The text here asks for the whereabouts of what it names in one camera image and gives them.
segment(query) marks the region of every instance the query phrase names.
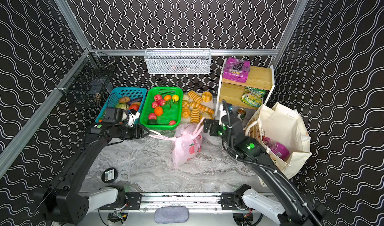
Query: wooden shelf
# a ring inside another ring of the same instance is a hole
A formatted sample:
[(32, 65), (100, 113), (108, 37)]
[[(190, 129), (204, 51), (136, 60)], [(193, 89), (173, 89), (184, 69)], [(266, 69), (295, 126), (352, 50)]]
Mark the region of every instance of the wooden shelf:
[(241, 97), (243, 96), (244, 89), (245, 89), (245, 86), (223, 83), (221, 85), (219, 101), (221, 102), (223, 99), (225, 99), (225, 101), (229, 104), (233, 104), (241, 108), (257, 110), (258, 107), (252, 107), (248, 104), (244, 104), (241, 101)]
[(241, 86), (248, 86), (252, 88), (271, 90), (273, 85), (272, 70), (270, 68), (251, 66), (251, 71), (249, 72), (248, 79), (245, 83), (239, 83), (239, 82), (227, 80), (224, 78), (222, 81), (223, 83), (228, 83), (233, 85), (241, 85)]

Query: pink package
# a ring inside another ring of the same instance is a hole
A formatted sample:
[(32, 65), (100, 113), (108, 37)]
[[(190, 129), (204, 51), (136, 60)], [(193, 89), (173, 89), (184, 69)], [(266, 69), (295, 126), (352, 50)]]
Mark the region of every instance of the pink package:
[(251, 70), (251, 62), (229, 58), (224, 66), (223, 78), (245, 83)]
[(271, 149), (271, 151), (282, 160), (285, 160), (289, 156), (288, 149), (279, 142), (271, 140), (268, 137), (263, 138), (263, 143)]
[(176, 128), (175, 136), (172, 138), (162, 136), (159, 132), (151, 130), (151, 132), (156, 133), (157, 135), (149, 135), (153, 138), (159, 138), (164, 140), (172, 141), (174, 146), (172, 152), (172, 161), (175, 168), (179, 168), (185, 162), (189, 161), (191, 158), (195, 157), (201, 152), (201, 144), (203, 138), (200, 135), (200, 132), (203, 130), (204, 125), (200, 125), (204, 120), (204, 117), (201, 119), (200, 123), (184, 123), (179, 125)]

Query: teal plastic basket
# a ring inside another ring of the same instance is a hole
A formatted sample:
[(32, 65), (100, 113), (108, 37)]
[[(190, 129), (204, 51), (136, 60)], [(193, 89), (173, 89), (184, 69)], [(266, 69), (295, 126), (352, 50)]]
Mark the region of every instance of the teal plastic basket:
[(112, 92), (110, 93), (107, 101), (105, 102), (103, 108), (101, 109), (99, 115), (97, 116), (96, 123), (98, 123), (101, 118), (103, 117), (104, 110), (107, 107), (115, 107), (115, 105), (119, 102), (119, 99), (123, 96), (128, 96), (131, 100), (136, 99), (138, 97), (143, 97), (140, 107), (139, 107), (139, 113), (141, 113), (145, 98), (147, 95), (147, 90), (144, 88), (134, 88), (134, 87), (118, 87), (114, 88)]

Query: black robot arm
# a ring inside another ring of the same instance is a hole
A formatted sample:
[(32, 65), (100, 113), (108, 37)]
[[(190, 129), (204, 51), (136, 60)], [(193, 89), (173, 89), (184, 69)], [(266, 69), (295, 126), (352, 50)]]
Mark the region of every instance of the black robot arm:
[(324, 206), (313, 205), (304, 198), (274, 164), (266, 149), (255, 138), (245, 135), (241, 120), (229, 110), (231, 105), (225, 100), (223, 105), (226, 112), (221, 114), (224, 115), (221, 121), (204, 120), (204, 132), (221, 137), (224, 150), (246, 164), (266, 183), (285, 209), (279, 217), (281, 224), (321, 225), (326, 212)]
[[(111, 113), (112, 118), (116, 117), (116, 114), (121, 115), (120, 109), (117, 108), (107, 108), (106, 115), (107, 113)], [(42, 203), (39, 209), (45, 218), (63, 223), (79, 223), (88, 212), (89, 201), (78, 193), (98, 154), (112, 138), (132, 140), (147, 135), (149, 130), (143, 125), (135, 124), (131, 127), (111, 118), (89, 126), (85, 130), (82, 145), (62, 172), (51, 181), (48, 187), (38, 188), (33, 193), (36, 202)], [(120, 195), (123, 197), (122, 205), (124, 205), (124, 191)]]

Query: gray cushion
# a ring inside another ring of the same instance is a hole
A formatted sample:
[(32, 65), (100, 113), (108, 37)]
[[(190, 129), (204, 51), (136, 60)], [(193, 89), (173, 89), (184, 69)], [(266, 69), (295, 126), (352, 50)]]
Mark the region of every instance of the gray cushion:
[(155, 211), (156, 223), (184, 223), (188, 220), (188, 218), (189, 212), (186, 207), (162, 207)]

